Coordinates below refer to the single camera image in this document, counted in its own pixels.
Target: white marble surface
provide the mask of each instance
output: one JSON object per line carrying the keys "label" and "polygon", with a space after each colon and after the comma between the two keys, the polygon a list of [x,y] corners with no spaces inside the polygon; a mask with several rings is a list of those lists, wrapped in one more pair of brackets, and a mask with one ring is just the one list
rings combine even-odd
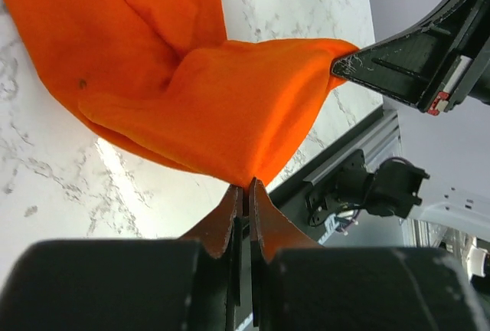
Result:
{"label": "white marble surface", "polygon": [[[369,0],[223,0],[230,38],[374,41]],[[227,184],[140,159],[93,135],[52,98],[0,8],[0,283],[45,238],[179,236]],[[327,99],[278,185],[373,109],[381,97],[345,84]]]}

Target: orange shirt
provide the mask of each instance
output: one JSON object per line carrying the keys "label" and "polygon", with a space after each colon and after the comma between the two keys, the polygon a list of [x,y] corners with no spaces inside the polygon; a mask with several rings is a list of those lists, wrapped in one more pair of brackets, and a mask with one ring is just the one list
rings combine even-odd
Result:
{"label": "orange shirt", "polygon": [[4,0],[40,79],[130,152],[248,187],[291,158],[345,41],[228,41],[221,0]]}

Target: orange towel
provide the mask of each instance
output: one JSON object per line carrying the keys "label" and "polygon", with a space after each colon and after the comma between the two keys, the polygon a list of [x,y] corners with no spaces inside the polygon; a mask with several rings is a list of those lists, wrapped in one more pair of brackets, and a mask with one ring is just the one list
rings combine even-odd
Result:
{"label": "orange towel", "polygon": [[227,41],[221,0],[5,0],[39,77],[95,133],[152,161],[248,187],[312,127],[332,39]]}

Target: folded fabric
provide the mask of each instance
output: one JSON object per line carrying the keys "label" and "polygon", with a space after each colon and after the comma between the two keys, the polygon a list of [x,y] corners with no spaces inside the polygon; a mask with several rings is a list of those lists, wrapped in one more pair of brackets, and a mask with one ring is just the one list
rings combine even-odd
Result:
{"label": "folded fabric", "polygon": [[248,187],[294,154],[328,92],[332,39],[228,41],[221,0],[4,0],[40,79],[95,133]]}

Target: gray marble pattern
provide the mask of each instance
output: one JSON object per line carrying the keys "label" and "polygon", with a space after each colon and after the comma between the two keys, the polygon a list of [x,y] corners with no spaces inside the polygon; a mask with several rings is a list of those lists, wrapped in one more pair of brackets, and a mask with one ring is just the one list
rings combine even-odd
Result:
{"label": "gray marble pattern", "polygon": [[[374,41],[369,0],[223,0],[229,38]],[[380,106],[354,84],[334,90],[309,135],[269,186],[305,165]],[[227,187],[122,151],[95,136],[44,88],[8,9],[0,5],[0,283],[46,238],[176,237]]]}

